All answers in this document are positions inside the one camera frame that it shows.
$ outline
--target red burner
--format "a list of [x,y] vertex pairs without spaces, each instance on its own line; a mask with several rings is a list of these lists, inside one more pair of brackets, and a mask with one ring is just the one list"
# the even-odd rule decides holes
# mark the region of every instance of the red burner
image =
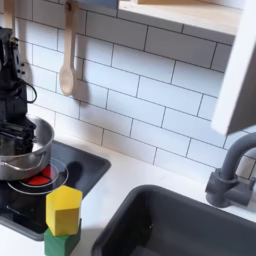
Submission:
[[22,182],[30,186],[42,186],[42,185],[47,185],[53,182],[56,179],[56,177],[57,177],[56,168],[49,164],[38,175],[29,179],[25,179]]

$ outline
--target black stovetop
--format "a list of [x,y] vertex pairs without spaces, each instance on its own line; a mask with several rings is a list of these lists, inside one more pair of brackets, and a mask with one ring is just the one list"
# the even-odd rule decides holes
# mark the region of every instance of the black stovetop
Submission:
[[0,182],[0,224],[34,240],[43,240],[45,198],[65,184],[83,192],[83,197],[110,168],[109,161],[53,142],[52,159],[39,175],[25,181]]

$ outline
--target tile backsplash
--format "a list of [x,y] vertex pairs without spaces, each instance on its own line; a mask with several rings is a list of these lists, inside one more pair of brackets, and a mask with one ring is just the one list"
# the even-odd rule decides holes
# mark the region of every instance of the tile backsplash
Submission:
[[[16,3],[16,33],[27,63],[24,79],[38,91],[29,113],[56,130],[200,182],[222,166],[233,142],[256,130],[226,137],[211,129],[234,37],[81,4],[75,58],[79,80],[73,96],[65,97],[58,81],[64,1]],[[256,173],[255,159],[255,150],[242,158],[241,177]]]

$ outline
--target toy block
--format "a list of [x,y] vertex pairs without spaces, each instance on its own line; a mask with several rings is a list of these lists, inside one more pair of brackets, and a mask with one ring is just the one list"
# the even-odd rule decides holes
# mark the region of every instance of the toy block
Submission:
[[46,224],[54,236],[75,235],[83,193],[61,186],[46,196]]
[[69,256],[81,238],[80,220],[77,234],[72,236],[54,236],[50,229],[44,233],[44,253],[46,256]]

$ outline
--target pot rim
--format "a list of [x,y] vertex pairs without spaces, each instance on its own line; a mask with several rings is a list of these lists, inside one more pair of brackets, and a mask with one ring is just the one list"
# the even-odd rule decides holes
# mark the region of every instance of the pot rim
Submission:
[[54,136],[55,136],[55,132],[54,132],[54,129],[53,127],[43,118],[40,118],[40,117],[37,117],[37,116],[34,116],[34,115],[30,115],[30,114],[27,114],[26,115],[30,121],[33,122],[33,120],[37,119],[37,120],[41,120],[43,122],[45,122],[48,126],[49,126],[49,129],[51,130],[52,132],[52,137],[51,139],[42,147],[42,148],[39,148],[37,149],[36,151],[32,151],[30,153],[27,153],[27,154],[21,154],[21,155],[10,155],[10,156],[3,156],[3,155],[0,155],[0,158],[20,158],[20,157],[27,157],[27,156],[31,156],[31,154],[34,154],[34,155],[37,155],[38,153],[41,153],[42,150],[44,151],[45,148],[48,148],[51,144],[52,144],[52,141],[54,140]]

